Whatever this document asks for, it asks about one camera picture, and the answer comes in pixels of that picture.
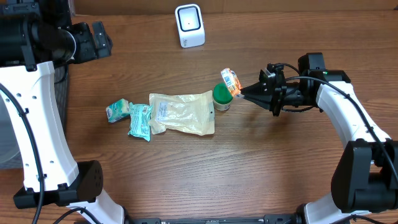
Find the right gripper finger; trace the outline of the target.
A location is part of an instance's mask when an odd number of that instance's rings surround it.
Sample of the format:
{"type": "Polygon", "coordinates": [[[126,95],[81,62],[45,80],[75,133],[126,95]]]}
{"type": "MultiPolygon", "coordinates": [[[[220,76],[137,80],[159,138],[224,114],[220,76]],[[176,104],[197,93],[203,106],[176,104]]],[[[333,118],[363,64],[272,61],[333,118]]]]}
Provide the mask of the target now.
{"type": "Polygon", "coordinates": [[[242,95],[263,95],[265,92],[265,85],[263,82],[257,82],[253,85],[241,89],[242,95]]]}
{"type": "Polygon", "coordinates": [[[244,95],[243,98],[254,104],[264,108],[265,110],[270,110],[271,103],[269,100],[265,100],[262,96],[254,96],[254,95],[244,95]]]}

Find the orange small box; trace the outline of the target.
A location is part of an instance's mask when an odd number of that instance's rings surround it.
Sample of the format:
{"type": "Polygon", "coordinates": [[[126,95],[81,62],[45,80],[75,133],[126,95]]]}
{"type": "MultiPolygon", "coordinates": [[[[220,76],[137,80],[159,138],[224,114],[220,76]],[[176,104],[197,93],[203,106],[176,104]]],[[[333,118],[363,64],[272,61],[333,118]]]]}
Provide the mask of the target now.
{"type": "Polygon", "coordinates": [[[241,98],[242,86],[235,72],[230,68],[225,68],[221,71],[221,77],[231,96],[235,98],[241,98]]]}

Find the green lid jar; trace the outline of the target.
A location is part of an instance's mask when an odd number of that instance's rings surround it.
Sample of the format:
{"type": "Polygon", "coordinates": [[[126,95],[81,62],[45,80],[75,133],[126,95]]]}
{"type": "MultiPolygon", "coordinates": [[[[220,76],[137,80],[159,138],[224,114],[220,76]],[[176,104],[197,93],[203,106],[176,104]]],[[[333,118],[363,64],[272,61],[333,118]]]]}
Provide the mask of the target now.
{"type": "Polygon", "coordinates": [[[233,97],[224,83],[217,84],[213,89],[213,104],[218,111],[226,111],[231,107],[233,97]]]}

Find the teal white small box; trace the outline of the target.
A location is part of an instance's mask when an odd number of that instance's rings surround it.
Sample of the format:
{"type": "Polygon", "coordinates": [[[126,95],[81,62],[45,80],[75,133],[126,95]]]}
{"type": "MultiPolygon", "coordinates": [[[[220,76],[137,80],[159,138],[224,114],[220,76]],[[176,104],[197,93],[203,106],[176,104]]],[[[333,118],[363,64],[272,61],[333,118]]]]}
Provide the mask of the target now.
{"type": "Polygon", "coordinates": [[[115,123],[129,115],[129,102],[124,98],[112,103],[106,108],[109,123],[115,123]]]}

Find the beige plastic pouch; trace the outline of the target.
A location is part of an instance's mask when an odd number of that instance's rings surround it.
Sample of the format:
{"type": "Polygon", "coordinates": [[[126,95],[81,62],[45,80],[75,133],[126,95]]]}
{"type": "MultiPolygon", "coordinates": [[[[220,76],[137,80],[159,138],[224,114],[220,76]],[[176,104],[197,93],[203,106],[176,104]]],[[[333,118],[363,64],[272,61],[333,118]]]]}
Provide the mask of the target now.
{"type": "Polygon", "coordinates": [[[215,133],[215,109],[213,92],[193,95],[164,95],[151,93],[149,103],[153,107],[152,134],[173,129],[188,134],[204,136],[215,133]]]}

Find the teal snack packet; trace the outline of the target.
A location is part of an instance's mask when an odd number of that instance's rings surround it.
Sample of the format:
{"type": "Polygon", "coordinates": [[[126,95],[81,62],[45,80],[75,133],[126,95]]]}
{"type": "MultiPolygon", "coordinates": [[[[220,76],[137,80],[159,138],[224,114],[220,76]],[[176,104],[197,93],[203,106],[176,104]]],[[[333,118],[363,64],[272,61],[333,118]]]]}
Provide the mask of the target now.
{"type": "Polygon", "coordinates": [[[145,104],[133,104],[129,103],[130,109],[130,130],[128,135],[145,139],[147,142],[150,141],[150,125],[153,106],[145,104]]]}

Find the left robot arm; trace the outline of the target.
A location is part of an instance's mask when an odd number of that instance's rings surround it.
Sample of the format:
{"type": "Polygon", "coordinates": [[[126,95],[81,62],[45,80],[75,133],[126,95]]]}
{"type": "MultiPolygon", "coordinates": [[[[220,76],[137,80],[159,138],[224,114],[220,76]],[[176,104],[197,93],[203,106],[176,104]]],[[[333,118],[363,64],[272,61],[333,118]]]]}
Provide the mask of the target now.
{"type": "Polygon", "coordinates": [[[127,223],[125,209],[103,188],[98,161],[74,160],[55,96],[55,71],[111,55],[101,22],[73,24],[68,1],[1,5],[1,97],[22,156],[19,209],[56,204],[89,223],[127,223]]]}

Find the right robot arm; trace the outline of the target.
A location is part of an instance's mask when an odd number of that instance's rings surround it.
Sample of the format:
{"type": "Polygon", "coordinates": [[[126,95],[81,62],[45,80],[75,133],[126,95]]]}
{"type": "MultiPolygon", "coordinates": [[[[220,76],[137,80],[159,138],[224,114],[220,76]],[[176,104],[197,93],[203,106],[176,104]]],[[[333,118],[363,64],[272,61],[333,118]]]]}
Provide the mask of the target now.
{"type": "Polygon", "coordinates": [[[307,53],[284,75],[285,63],[270,63],[259,81],[241,89],[245,100],[272,112],[301,113],[318,108],[336,129],[344,151],[331,179],[330,193],[300,205],[291,215],[268,215],[266,223],[372,222],[370,213],[397,209],[397,141],[377,126],[359,102],[350,78],[329,70],[323,54],[307,53]]]}

